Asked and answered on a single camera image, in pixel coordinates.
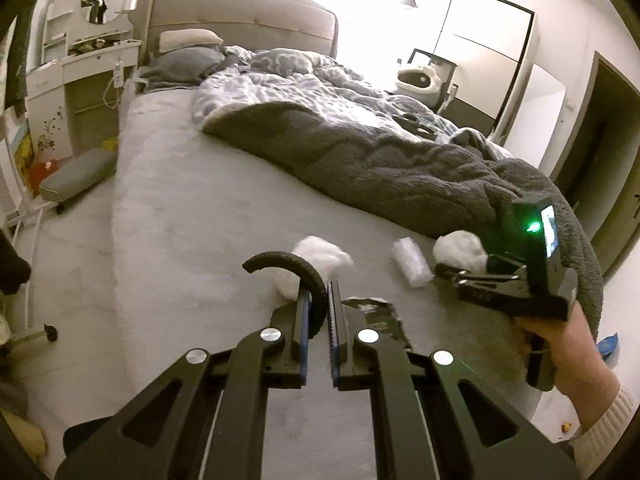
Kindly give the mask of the person's right hand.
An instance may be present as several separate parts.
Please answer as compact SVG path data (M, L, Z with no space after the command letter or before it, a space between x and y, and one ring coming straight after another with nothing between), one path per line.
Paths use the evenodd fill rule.
M548 342L554 385L572 402L582 431L589 430L616 399L620 380L602 360L582 305L574 302L566 322L526 316L514 322Z

